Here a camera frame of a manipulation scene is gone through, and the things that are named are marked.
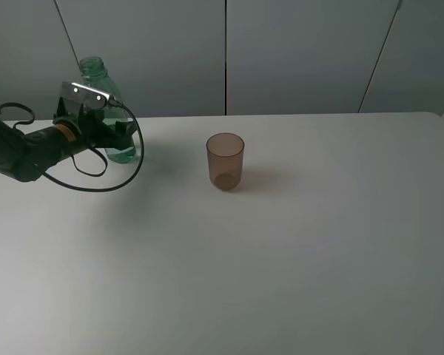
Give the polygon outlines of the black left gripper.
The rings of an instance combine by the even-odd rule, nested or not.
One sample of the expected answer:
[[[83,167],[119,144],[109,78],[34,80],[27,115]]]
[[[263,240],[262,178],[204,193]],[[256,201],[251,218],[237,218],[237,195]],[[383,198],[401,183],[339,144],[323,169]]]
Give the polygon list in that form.
[[[104,108],[59,98],[53,126],[60,129],[70,143],[85,149],[88,146],[119,151],[130,148],[132,135],[137,131],[135,123],[118,121],[107,126]]]

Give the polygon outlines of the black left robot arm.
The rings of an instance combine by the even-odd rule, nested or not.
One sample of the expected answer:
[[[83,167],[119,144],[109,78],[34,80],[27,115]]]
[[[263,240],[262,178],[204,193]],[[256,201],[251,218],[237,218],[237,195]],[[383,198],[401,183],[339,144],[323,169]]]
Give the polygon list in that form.
[[[13,126],[0,120],[0,174],[20,182],[31,182],[47,176],[47,170],[63,160],[74,160],[84,151],[91,151],[108,166],[107,159],[99,152],[103,148],[126,149],[135,132],[140,132],[138,122],[104,123],[104,108],[124,108],[115,99],[102,104],[92,104],[89,99],[59,98],[53,124],[34,132],[24,133],[19,127],[35,121],[34,112],[18,103],[5,103],[5,108],[22,109],[31,115],[28,121],[18,121]]]

